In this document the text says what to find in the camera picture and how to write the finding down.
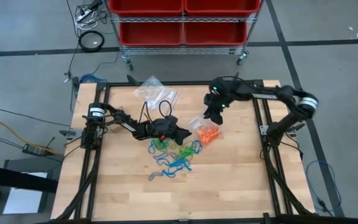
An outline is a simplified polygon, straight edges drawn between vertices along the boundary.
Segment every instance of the concrete floor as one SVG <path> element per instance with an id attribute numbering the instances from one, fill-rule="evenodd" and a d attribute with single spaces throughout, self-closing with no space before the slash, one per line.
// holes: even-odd
<path id="1" fill-rule="evenodd" d="M 82 3 L 69 1 L 72 8 Z M 287 41 L 358 39 L 358 0 L 273 0 L 273 6 Z M 98 29 L 112 32 L 111 26 L 102 24 Z M 73 49 L 76 41 L 65 1 L 0 0 L 0 52 Z M 278 41 L 266 6 L 250 41 Z M 106 35 L 105 47 L 116 46 L 114 34 Z M 241 67 L 236 66 L 236 56 L 232 55 L 133 56 L 132 75 L 138 80 L 150 75 L 162 81 L 211 80 L 240 71 L 246 79 L 275 79 L 282 84 L 293 84 L 281 47 L 249 47 L 248 50 L 250 55 Z M 314 122 L 327 161 L 336 172 L 344 214 L 358 217 L 358 44 L 300 46 L 289 50 L 303 88 L 320 100 Z M 116 54 L 78 54 L 72 73 L 81 76 L 92 72 L 99 63 L 114 60 Z M 67 72 L 71 57 L 72 54 L 0 57 L 0 108 L 70 124 L 71 84 L 63 82 L 66 79 L 63 73 Z M 128 73 L 119 58 L 114 65 L 103 65 L 97 76 L 110 82 L 125 82 Z M 46 144 L 56 136 L 52 147 L 60 152 L 64 150 L 65 140 L 57 133 L 59 126 L 3 112 L 0 120 L 38 144 Z M 2 127 L 0 137 L 19 143 Z M 316 159 L 307 128 L 300 131 L 298 140 L 307 166 Z M 6 159 L 29 157 L 0 143 L 0 167 Z M 43 163 L 53 167 L 56 162 L 45 159 Z M 331 207 L 317 167 L 311 170 L 310 178 L 317 193 Z M 45 221 L 47 213 L 35 220 Z M 5 217 L 0 223 L 32 221 Z"/>

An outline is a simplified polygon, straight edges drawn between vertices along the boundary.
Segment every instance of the clear plastic bag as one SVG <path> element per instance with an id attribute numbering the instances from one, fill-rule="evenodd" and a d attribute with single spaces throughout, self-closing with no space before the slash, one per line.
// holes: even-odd
<path id="1" fill-rule="evenodd" d="M 134 92 L 137 97 L 147 102 L 149 110 L 157 109 L 164 100 L 167 100 L 173 109 L 178 99 L 178 92 L 164 86 L 155 76 L 149 77 Z M 161 112 L 164 115 L 170 114 L 168 103 L 161 104 Z"/>
<path id="2" fill-rule="evenodd" d="M 202 116 L 192 119 L 189 122 L 189 128 L 193 134 L 197 134 L 203 146 L 211 144 L 211 142 L 220 137 L 223 133 L 222 127 L 208 119 L 204 119 Z"/>

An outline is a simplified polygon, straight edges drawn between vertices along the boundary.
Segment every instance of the wooden tabletop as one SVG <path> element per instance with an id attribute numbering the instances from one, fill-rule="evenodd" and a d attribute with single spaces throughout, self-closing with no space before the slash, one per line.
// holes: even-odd
<path id="1" fill-rule="evenodd" d="M 265 86 L 279 85 L 278 81 L 264 83 Z M 81 116 L 87 114 L 95 88 L 95 84 L 80 86 L 72 128 L 84 128 L 85 119 Z M 179 127 L 188 128 L 189 121 L 206 109 L 203 97 L 208 87 L 170 88 L 179 92 L 172 115 L 179 119 Z M 109 103 L 116 108 L 123 107 L 127 114 L 138 119 L 143 101 L 135 96 L 135 89 L 131 86 L 111 88 Z M 278 101 L 269 101 L 269 107 L 273 121 L 279 121 L 288 113 L 286 106 Z M 151 111 L 150 116 L 152 119 L 160 117 L 158 110 Z M 153 181 L 149 181 L 149 175 L 165 168 L 157 165 L 149 154 L 150 140 L 137 141 L 126 129 L 111 126 L 103 137 L 92 220 L 259 218 L 265 212 L 274 217 L 265 164 L 259 158 L 262 147 L 252 102 L 235 101 L 222 116 L 223 136 L 194 155 L 190 165 L 192 171 L 183 169 L 175 178 L 163 176 Z M 195 138 L 193 134 L 185 142 Z M 287 138 L 283 142 L 293 144 Z M 68 145 L 66 154 L 79 144 L 77 141 Z M 313 212 L 298 151 L 283 144 L 279 150 L 289 188 Z M 76 194 L 83 157 L 84 150 L 77 149 L 64 160 L 52 218 L 59 216 Z M 284 211 L 282 194 L 277 188 Z M 86 193 L 84 203 L 88 201 L 87 197 Z"/>

